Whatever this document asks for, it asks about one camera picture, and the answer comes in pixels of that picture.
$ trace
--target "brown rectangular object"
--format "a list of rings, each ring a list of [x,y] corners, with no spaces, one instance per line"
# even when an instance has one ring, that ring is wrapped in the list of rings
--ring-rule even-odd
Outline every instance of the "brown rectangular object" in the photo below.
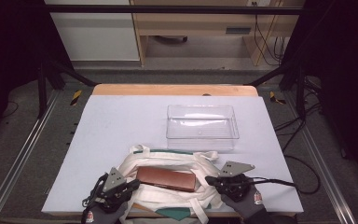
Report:
[[[196,186],[196,176],[194,174],[180,173],[151,166],[139,167],[136,178],[143,184],[186,192],[194,192]]]

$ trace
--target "clear plastic container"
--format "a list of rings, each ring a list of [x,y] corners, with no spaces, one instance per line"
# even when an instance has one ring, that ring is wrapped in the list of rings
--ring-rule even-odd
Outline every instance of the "clear plastic container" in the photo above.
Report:
[[[230,105],[169,105],[169,149],[231,150],[240,138]]]

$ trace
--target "white fabric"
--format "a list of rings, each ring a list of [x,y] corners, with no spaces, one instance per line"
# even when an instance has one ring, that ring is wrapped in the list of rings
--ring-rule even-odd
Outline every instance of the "white fabric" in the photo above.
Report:
[[[188,207],[191,214],[196,214],[201,223],[207,223],[204,212],[209,204],[212,208],[219,208],[223,203],[215,187],[209,186],[205,176],[217,176],[219,170],[211,163],[216,160],[216,152],[178,154],[174,152],[152,152],[150,148],[138,145],[130,149],[130,155],[117,168],[129,181],[136,177],[139,166],[155,166],[175,171],[192,172],[196,175],[200,186],[195,192],[182,192],[172,189],[162,189],[144,185],[134,192],[129,201],[129,207],[138,203],[152,211],[170,207]],[[124,222],[127,213],[121,217]]]

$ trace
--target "gray carpet floor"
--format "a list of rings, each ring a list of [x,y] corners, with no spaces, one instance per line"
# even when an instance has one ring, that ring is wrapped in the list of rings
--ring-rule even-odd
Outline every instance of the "gray carpet floor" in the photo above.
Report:
[[[103,83],[217,83],[220,77],[227,84],[241,84],[243,81],[260,74],[252,73],[243,77],[242,73],[222,74],[201,71],[190,74],[182,71],[180,76],[174,76],[173,72],[163,74],[138,74],[139,72],[126,71],[126,74],[118,75],[117,72],[107,74],[106,71],[89,74],[95,81]],[[82,94],[76,105],[70,105],[72,97],[77,90]],[[76,131],[76,124],[80,120],[81,113],[91,94],[92,88],[79,83],[68,83],[54,107],[44,131],[40,134],[34,151],[26,162],[21,176],[9,195],[3,207],[0,218],[35,218],[46,220],[71,219],[77,217],[53,217],[41,213],[41,208],[47,198],[48,189],[54,183],[55,176],[69,147],[69,143]],[[259,88],[259,94],[265,99],[266,107],[274,126],[294,118],[289,105],[281,105],[271,102],[269,92],[274,91],[278,99],[284,99],[274,85],[265,85]],[[10,94],[10,101],[18,104],[18,109],[10,116],[0,122],[0,184],[10,169],[12,162],[16,159],[22,144],[31,131],[37,116],[37,85],[31,82],[21,86]],[[307,98],[307,106],[317,103],[316,97],[310,95]],[[6,114],[15,109],[15,104],[10,103]],[[292,133],[298,124],[279,132]],[[358,223],[358,166],[355,161],[344,160],[340,156],[339,147],[334,134],[323,114],[316,111],[307,117],[307,127],[310,129],[319,150],[337,181],[345,200],[350,207],[353,216]],[[279,135],[282,147],[288,140],[289,135]],[[313,166],[310,155],[301,135],[298,134],[294,141],[288,146],[285,153],[295,156]],[[295,182],[302,190],[312,190],[316,187],[316,178],[313,173],[301,163],[287,159],[290,172]],[[336,211],[326,194],[324,187],[321,187],[316,194],[301,195],[300,200],[305,212],[297,216],[300,223],[340,223]]]

